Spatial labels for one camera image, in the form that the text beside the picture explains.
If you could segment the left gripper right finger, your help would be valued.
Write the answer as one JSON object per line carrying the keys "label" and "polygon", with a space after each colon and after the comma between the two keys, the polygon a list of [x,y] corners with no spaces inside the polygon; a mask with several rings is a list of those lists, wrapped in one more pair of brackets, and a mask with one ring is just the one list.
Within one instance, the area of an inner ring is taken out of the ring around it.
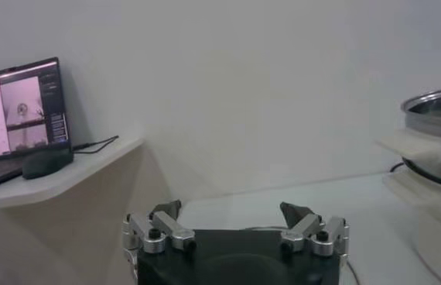
{"label": "left gripper right finger", "polygon": [[313,255],[348,257],[350,226],[345,218],[332,217],[324,221],[308,207],[286,202],[282,202],[279,208],[288,226],[280,233],[280,247],[284,255],[302,252],[309,243]]}

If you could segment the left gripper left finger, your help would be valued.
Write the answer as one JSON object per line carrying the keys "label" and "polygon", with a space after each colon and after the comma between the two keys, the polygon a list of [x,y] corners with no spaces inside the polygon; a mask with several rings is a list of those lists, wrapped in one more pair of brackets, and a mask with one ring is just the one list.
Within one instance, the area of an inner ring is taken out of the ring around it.
{"label": "left gripper left finger", "polygon": [[156,205],[148,214],[127,214],[122,223],[122,245],[130,253],[142,249],[148,254],[166,251],[166,242],[173,249],[191,253],[197,247],[195,231],[177,222],[180,200]]}

